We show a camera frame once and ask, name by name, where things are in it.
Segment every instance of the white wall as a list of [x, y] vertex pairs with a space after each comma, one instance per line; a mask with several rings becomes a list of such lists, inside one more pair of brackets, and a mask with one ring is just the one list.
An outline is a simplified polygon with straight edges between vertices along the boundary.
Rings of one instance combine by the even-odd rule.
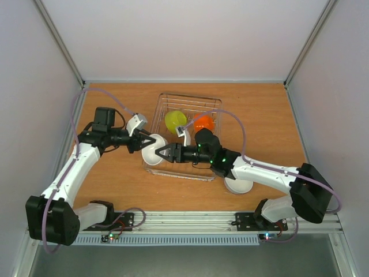
[[0, 38], [0, 275], [10, 276], [25, 202], [51, 181], [78, 84], [32, 1], [0, 1]]
[[369, 276], [369, 3], [340, 0], [291, 84], [311, 163], [343, 199], [339, 217]]
[[86, 80], [285, 80], [326, 0], [44, 0]]

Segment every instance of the metal basket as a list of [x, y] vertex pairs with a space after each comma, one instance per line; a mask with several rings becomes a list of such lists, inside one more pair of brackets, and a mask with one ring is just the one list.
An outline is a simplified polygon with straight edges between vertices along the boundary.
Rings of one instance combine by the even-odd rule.
[[[175, 93], [161, 93], [157, 100], [155, 114], [151, 124], [150, 132], [163, 136], [168, 143], [182, 143], [183, 138], [172, 134], [165, 125], [165, 115], [172, 110], [180, 110], [187, 117], [187, 122], [190, 122], [198, 113], [204, 113], [209, 110], [223, 108], [223, 104], [218, 98], [209, 98], [203, 96], [193, 96]], [[214, 134], [220, 137], [220, 113], [213, 112], [209, 114], [214, 122]], [[195, 131], [193, 126], [189, 127], [191, 135], [191, 144], [194, 144]], [[144, 169], [152, 174], [172, 176], [178, 178], [196, 179], [202, 181], [212, 181], [215, 179], [215, 174], [208, 168], [208, 164], [191, 163], [168, 163], [163, 162], [157, 166], [150, 166], [143, 162]]]

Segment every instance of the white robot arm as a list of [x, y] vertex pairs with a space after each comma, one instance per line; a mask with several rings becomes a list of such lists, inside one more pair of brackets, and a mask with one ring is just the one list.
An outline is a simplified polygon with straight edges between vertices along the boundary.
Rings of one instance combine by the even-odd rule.
[[97, 108], [94, 121], [78, 136], [78, 146], [74, 146], [70, 158], [56, 179], [41, 196], [31, 196], [28, 199], [26, 213], [32, 238], [42, 238], [43, 214], [48, 202], [50, 208], [46, 237], [49, 242], [70, 245], [79, 231], [96, 223], [111, 223], [112, 216], [107, 217], [108, 213], [114, 214], [111, 203], [93, 201], [85, 207], [73, 210], [74, 200], [84, 179], [106, 148], [125, 145], [133, 153], [155, 142], [143, 129], [147, 120], [142, 114], [135, 114], [128, 121], [126, 129], [114, 128], [114, 121], [115, 109]]
[[[171, 163], [210, 163], [210, 169], [223, 177], [228, 189], [234, 193], [246, 193], [253, 182], [257, 182], [287, 194], [279, 199], [264, 199], [260, 202], [253, 213], [255, 224], [260, 230], [265, 230], [265, 226], [270, 223], [297, 216], [313, 223], [322, 222], [332, 194], [312, 182], [296, 177], [303, 175], [330, 188], [312, 165], [304, 163], [299, 168], [283, 167], [250, 158], [245, 162], [241, 153], [223, 148], [219, 139], [205, 128], [196, 133], [195, 141], [196, 146], [168, 144], [156, 149], [155, 154]], [[166, 149], [170, 155], [161, 154]]]

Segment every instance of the yellow cup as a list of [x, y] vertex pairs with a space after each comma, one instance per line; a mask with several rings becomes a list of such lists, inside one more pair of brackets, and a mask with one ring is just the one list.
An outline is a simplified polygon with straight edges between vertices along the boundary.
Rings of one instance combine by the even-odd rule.
[[176, 134], [175, 128], [186, 123], [187, 118], [181, 111], [170, 111], [165, 115], [165, 125], [172, 134]]

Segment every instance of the wooden surface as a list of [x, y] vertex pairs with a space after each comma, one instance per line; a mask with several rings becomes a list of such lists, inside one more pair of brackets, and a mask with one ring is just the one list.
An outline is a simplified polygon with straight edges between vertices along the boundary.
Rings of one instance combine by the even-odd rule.
[[[161, 92], [187, 93], [220, 98], [224, 108], [235, 113], [247, 130], [246, 155], [283, 166], [300, 166], [304, 154], [282, 84], [92, 84], [113, 93], [129, 109], [143, 113], [150, 125]], [[89, 92], [78, 131], [93, 120], [97, 106], [118, 105], [99, 92]], [[241, 151], [242, 133], [230, 116], [222, 116], [223, 147]], [[227, 191], [223, 179], [212, 182], [164, 177], [147, 173], [141, 153], [129, 154], [126, 147], [104, 154], [83, 183], [75, 207], [99, 199], [116, 209], [140, 207], [147, 211], [238, 211], [253, 210], [264, 198], [283, 194], [254, 184], [244, 195]]]

